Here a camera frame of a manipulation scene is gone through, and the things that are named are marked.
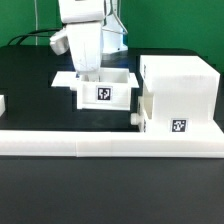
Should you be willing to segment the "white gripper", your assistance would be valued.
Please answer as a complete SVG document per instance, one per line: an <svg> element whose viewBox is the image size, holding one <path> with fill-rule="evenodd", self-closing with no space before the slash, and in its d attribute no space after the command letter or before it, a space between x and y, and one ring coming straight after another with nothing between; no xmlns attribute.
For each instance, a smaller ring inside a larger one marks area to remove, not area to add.
<svg viewBox="0 0 224 224"><path fill-rule="evenodd" d="M66 33L75 70L79 73L97 71L103 48L101 23L68 24Z"/></svg>

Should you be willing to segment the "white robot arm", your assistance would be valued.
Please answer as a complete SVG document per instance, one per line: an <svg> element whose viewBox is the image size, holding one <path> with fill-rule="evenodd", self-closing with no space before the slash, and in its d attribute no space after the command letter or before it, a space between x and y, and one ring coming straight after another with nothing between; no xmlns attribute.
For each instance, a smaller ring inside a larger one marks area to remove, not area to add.
<svg viewBox="0 0 224 224"><path fill-rule="evenodd" d="M74 68L81 74L100 69L107 32L127 35L128 31L113 10L112 0L58 0L65 27L64 49L69 48Z"/></svg>

